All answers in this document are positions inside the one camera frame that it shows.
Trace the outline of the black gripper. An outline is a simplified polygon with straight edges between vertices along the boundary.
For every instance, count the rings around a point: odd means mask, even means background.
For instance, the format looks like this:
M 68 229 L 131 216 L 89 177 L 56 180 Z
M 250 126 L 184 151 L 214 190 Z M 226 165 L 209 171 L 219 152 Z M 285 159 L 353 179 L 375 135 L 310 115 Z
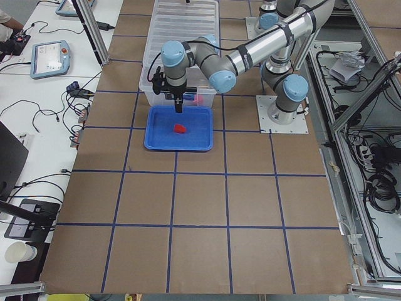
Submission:
M 174 100 L 175 112 L 182 113 L 183 111 L 183 100 L 184 94 L 196 94 L 196 87 L 188 87 L 186 83 L 181 86 L 172 86 L 167 82 L 167 77 L 164 72 L 161 71 L 161 66 L 158 66 L 153 77 L 152 77 L 152 88 L 156 95 L 161 92 L 170 93 Z

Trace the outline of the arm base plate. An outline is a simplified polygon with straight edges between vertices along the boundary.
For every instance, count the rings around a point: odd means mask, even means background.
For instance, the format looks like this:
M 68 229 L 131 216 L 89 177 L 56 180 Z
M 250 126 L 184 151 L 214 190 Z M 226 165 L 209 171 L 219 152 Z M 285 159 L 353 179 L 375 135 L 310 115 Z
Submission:
M 284 112 L 276 106 L 275 95 L 257 95 L 256 103 L 260 133 L 264 134 L 308 134 L 306 123 L 307 109 L 302 103 L 297 111 Z
M 248 40 L 254 39 L 261 33 L 265 32 L 265 29 L 259 25 L 259 17 L 246 17 L 245 22 Z

